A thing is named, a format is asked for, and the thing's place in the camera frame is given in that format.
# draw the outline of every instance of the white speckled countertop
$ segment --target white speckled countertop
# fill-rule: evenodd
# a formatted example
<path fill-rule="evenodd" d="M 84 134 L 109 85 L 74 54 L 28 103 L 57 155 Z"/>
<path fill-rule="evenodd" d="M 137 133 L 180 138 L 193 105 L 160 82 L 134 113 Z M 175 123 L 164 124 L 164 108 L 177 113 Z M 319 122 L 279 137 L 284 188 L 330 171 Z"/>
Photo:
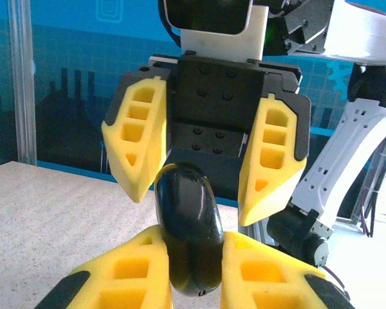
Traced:
<path fill-rule="evenodd" d="M 237 209 L 219 206 L 225 230 Z M 156 224 L 153 192 L 133 203 L 116 183 L 10 162 L 0 166 L 0 309 L 34 308 L 71 270 Z M 357 309 L 386 308 L 386 225 L 373 239 L 336 224 L 327 265 Z M 174 308 L 219 308 L 173 293 Z"/>

